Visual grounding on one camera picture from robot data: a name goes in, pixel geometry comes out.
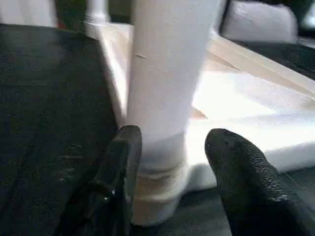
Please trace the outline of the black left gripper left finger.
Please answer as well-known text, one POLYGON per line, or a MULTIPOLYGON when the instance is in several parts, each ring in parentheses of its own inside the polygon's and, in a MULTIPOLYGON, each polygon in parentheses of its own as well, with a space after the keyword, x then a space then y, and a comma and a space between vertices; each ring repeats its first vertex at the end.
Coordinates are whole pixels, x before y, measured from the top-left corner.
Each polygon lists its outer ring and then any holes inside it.
POLYGON ((120 128, 68 200, 59 235, 129 235, 141 153, 140 128, 120 128))

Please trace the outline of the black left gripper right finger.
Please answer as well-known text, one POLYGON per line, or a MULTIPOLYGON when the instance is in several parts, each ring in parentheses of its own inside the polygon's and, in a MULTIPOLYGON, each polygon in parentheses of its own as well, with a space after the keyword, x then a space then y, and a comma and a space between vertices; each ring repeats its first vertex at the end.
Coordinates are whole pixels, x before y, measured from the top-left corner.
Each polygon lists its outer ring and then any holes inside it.
POLYGON ((313 236, 315 211, 252 142, 210 130, 205 153, 234 236, 313 236))

